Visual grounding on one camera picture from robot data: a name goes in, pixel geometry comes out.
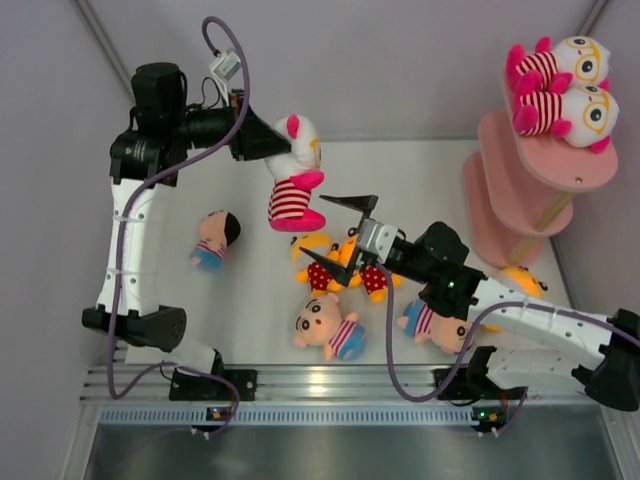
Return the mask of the pink panda plush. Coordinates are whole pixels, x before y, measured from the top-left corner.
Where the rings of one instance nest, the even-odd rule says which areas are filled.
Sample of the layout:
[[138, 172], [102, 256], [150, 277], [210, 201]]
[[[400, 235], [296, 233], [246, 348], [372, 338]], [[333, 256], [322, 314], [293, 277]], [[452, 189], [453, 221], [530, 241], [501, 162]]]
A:
[[520, 136], [550, 134], [599, 154], [611, 143], [619, 112], [613, 95], [595, 85], [570, 87], [563, 93], [523, 90], [512, 101], [512, 126]]
[[325, 217], [310, 207], [312, 192], [324, 182], [321, 143], [313, 123], [290, 114], [274, 124], [290, 142], [291, 151], [265, 159], [274, 178], [267, 220], [279, 232], [313, 232], [322, 229]]
[[553, 45], [550, 37], [538, 40], [532, 51], [512, 46], [505, 62], [507, 85], [515, 92], [523, 82], [534, 90], [564, 92], [569, 87], [594, 85], [610, 90], [611, 52], [588, 36], [572, 36]]

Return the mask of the boy plush black hair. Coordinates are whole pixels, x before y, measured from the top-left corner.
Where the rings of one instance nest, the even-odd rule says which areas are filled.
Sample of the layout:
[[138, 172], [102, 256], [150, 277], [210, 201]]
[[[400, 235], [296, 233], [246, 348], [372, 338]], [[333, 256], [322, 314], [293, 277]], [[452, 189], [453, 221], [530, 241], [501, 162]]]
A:
[[228, 247], [240, 233], [241, 225], [232, 213], [225, 210], [210, 213], [199, 224], [198, 241], [190, 255], [192, 265], [202, 271], [220, 269]]

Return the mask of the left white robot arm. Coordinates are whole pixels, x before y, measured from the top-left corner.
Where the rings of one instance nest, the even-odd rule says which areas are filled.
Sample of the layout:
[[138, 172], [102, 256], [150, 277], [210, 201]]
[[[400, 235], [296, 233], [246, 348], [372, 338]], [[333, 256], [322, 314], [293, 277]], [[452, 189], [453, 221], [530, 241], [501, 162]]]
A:
[[167, 62], [136, 69], [134, 105], [127, 129], [110, 147], [112, 234], [104, 282], [95, 306], [82, 313], [82, 325], [104, 333], [108, 352], [118, 342], [149, 348], [162, 366], [192, 375], [191, 386], [204, 399], [219, 397], [225, 374], [215, 368], [215, 349], [186, 335], [187, 314], [161, 304], [158, 266], [161, 234], [180, 170], [226, 147], [237, 161], [287, 153], [288, 140], [250, 107], [250, 81], [240, 89], [228, 82], [246, 75], [243, 63], [216, 65], [211, 77], [222, 103], [206, 108], [187, 101], [187, 80]]

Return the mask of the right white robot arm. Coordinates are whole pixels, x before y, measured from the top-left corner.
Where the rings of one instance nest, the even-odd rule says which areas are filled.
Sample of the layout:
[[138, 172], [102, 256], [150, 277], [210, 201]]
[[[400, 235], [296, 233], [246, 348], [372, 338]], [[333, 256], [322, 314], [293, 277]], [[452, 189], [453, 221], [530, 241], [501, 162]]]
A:
[[513, 388], [578, 388], [597, 403], [619, 411], [639, 408], [639, 316], [619, 309], [610, 316], [584, 313], [537, 300], [469, 267], [469, 249], [457, 232], [436, 221], [416, 240], [371, 214], [375, 195], [325, 201], [360, 212], [358, 239], [346, 265], [317, 253], [342, 285], [355, 271], [375, 266], [422, 285], [419, 297], [435, 313], [469, 320], [474, 334], [483, 322], [539, 344], [508, 352], [479, 347], [467, 361], [468, 388], [480, 397]]

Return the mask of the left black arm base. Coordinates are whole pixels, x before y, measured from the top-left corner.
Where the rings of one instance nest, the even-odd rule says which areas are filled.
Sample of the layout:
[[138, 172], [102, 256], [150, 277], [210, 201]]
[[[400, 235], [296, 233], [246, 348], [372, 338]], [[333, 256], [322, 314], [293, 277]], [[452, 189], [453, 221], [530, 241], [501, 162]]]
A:
[[253, 369], [226, 369], [222, 378], [233, 385], [238, 394], [224, 383], [201, 376], [175, 371], [172, 375], [169, 399], [171, 401], [254, 401], [258, 372]]

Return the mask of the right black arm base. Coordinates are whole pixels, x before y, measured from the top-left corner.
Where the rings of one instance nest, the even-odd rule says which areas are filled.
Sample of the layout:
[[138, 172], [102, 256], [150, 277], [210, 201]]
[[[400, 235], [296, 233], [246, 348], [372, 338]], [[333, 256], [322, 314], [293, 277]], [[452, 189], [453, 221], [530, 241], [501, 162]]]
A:
[[486, 376], [468, 373], [467, 368], [461, 368], [438, 395], [438, 399], [462, 403], [480, 400], [519, 400], [523, 392], [523, 387], [502, 389]]

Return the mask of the pink three-tier shelf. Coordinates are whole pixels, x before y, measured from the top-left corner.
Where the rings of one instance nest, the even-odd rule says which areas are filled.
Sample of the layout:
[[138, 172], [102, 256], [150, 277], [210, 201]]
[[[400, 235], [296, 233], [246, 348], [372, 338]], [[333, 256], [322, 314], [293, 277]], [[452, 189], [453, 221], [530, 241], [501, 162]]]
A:
[[500, 86], [504, 105], [481, 118], [479, 150], [462, 169], [471, 245], [493, 267], [529, 266], [569, 225], [574, 197], [614, 177], [618, 157], [612, 145], [596, 154], [549, 135], [519, 136], [513, 95], [504, 79]]

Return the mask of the yellow bear plush middle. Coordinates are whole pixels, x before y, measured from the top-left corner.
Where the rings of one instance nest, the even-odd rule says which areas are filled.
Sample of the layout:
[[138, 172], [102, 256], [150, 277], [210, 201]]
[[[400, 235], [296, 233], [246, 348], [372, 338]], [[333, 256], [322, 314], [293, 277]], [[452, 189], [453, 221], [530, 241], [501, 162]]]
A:
[[[357, 229], [351, 227], [347, 233], [347, 239], [338, 248], [338, 262], [347, 266], [356, 247], [358, 239]], [[372, 303], [381, 303], [388, 293], [389, 282], [384, 274], [374, 266], [367, 266], [363, 272], [355, 271], [348, 284], [349, 288], [362, 286]]]

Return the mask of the yellow bear plush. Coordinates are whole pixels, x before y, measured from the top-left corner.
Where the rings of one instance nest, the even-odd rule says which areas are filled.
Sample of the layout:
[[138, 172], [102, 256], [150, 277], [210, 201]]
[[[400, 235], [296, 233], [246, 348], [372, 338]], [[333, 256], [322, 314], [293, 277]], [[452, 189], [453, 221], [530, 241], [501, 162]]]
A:
[[[338, 248], [338, 262], [347, 266], [356, 247], [358, 239], [357, 229], [351, 227], [347, 233], [347, 239]], [[349, 288], [362, 286], [372, 303], [381, 303], [388, 293], [389, 282], [384, 274], [374, 266], [367, 266], [363, 272], [355, 271], [348, 284]]]
[[291, 262], [296, 272], [296, 281], [307, 284], [311, 298], [327, 293], [337, 293], [343, 286], [334, 281], [330, 273], [303, 249], [326, 256], [332, 261], [339, 260], [339, 245], [328, 234], [317, 231], [294, 236], [291, 240]]
[[539, 281], [526, 267], [511, 266], [490, 273], [501, 284], [526, 295], [543, 298], [548, 286]]

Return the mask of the yellow bear plush left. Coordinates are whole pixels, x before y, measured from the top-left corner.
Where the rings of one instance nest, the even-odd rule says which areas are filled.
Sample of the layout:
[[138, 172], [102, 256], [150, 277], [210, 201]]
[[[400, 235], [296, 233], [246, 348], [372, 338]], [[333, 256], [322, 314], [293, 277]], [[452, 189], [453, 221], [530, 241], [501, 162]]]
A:
[[330, 273], [303, 249], [326, 256], [332, 261], [339, 260], [339, 245], [328, 234], [317, 231], [294, 236], [291, 240], [291, 262], [296, 272], [296, 281], [307, 284], [311, 298], [327, 293], [337, 293], [343, 286], [334, 281]]

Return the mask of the yellow bear plush right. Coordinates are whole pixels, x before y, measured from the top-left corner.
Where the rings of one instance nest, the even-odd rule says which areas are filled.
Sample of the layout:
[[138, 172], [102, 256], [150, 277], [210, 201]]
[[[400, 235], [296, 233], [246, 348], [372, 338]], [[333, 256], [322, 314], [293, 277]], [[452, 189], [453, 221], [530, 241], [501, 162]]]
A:
[[526, 295], [543, 298], [548, 286], [539, 281], [526, 267], [511, 266], [490, 273], [501, 284]]

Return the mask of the aluminium front rail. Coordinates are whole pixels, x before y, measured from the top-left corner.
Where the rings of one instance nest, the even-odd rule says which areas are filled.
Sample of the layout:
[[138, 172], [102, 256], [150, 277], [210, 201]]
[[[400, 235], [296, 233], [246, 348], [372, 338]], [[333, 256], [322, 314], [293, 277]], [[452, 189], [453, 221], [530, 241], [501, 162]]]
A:
[[[115, 385], [124, 389], [142, 370], [143, 365], [116, 363]], [[402, 387], [411, 395], [424, 396], [436, 387], [434, 372], [446, 365], [399, 365], [396, 373]], [[256, 402], [364, 401], [395, 402], [402, 398], [394, 389], [385, 365], [240, 365], [226, 370], [255, 370], [257, 382], [252, 385]], [[169, 400], [170, 384], [161, 373], [153, 371], [142, 378], [124, 397], [124, 401]], [[112, 400], [106, 367], [89, 367], [81, 388], [80, 400], [105, 402]], [[595, 404], [585, 393], [549, 387], [530, 387], [527, 400], [549, 404]]]

